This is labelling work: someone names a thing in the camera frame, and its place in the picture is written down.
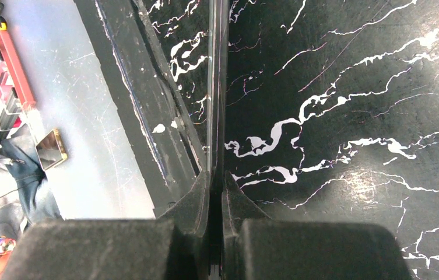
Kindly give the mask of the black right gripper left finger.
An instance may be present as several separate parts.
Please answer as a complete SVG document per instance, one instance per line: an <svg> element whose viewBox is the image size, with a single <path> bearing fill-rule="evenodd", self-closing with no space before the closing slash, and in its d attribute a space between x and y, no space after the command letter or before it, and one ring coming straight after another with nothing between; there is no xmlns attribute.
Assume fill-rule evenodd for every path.
<svg viewBox="0 0 439 280"><path fill-rule="evenodd" d="M206 279L208 172L154 220L51 220L31 227L3 279Z"/></svg>

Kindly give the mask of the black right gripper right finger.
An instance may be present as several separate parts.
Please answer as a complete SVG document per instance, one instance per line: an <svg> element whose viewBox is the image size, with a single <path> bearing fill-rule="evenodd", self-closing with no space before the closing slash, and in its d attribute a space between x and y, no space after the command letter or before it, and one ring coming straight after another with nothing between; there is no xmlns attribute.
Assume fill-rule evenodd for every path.
<svg viewBox="0 0 439 280"><path fill-rule="evenodd" d="M230 172L224 175L222 218L223 279L411 279L386 228L273 220Z"/></svg>

